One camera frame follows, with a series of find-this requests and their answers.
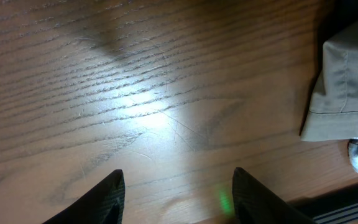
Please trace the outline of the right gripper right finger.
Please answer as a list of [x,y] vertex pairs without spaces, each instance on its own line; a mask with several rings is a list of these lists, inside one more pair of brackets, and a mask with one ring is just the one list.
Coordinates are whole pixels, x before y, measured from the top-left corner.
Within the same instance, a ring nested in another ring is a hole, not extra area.
[[232,197],[240,224],[314,224],[241,167],[234,170]]

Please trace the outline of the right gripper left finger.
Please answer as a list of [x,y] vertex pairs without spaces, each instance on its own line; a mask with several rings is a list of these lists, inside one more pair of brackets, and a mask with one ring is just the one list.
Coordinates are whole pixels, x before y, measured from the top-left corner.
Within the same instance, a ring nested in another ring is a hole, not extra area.
[[123,171],[114,170],[72,205],[44,224],[121,224],[125,192]]

